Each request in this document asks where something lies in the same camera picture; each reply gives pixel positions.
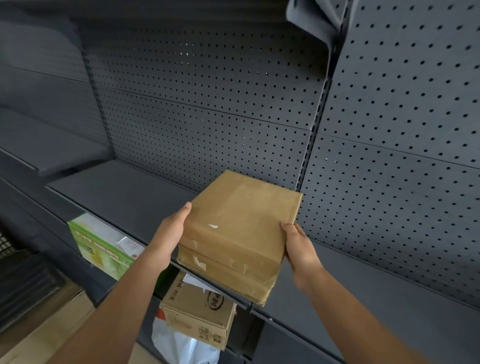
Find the hand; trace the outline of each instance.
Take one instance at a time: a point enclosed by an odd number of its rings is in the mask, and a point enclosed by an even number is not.
[[[282,229],[287,233],[287,259],[292,267],[293,281],[304,291],[311,274],[323,269],[322,263],[299,224],[282,223]]]
[[[156,261],[159,262],[162,270],[166,269],[170,264],[173,249],[175,249],[183,234],[183,223],[191,210],[192,203],[187,202],[178,212],[163,219],[144,252],[144,254],[147,252],[155,254]]]

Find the person's left hand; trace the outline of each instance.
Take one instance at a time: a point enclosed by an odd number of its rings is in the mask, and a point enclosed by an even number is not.
[[[161,265],[162,270],[170,264],[173,249],[179,243],[183,234],[183,223],[190,214],[192,203],[187,202],[178,212],[163,219],[158,227],[152,241],[144,253],[155,254],[156,261]]]

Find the person's right arm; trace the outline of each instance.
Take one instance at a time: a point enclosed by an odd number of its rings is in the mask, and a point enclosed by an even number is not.
[[[282,224],[295,284],[312,302],[328,334],[349,364],[430,363],[380,323],[322,266],[298,224]]]

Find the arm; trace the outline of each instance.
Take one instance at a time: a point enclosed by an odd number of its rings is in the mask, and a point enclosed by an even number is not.
[[[187,202],[176,214],[162,221],[149,246],[48,364],[128,362],[158,275],[170,263],[191,208]]]
[[[347,363],[429,363],[325,270],[312,242],[298,224],[282,224],[282,228],[287,233],[287,258],[295,284],[312,302]]]

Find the person's left arm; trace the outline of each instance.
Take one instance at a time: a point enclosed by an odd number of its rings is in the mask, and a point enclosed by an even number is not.
[[[192,205],[187,202],[158,227],[151,243],[100,307],[48,364],[127,363],[159,274],[168,267]]]

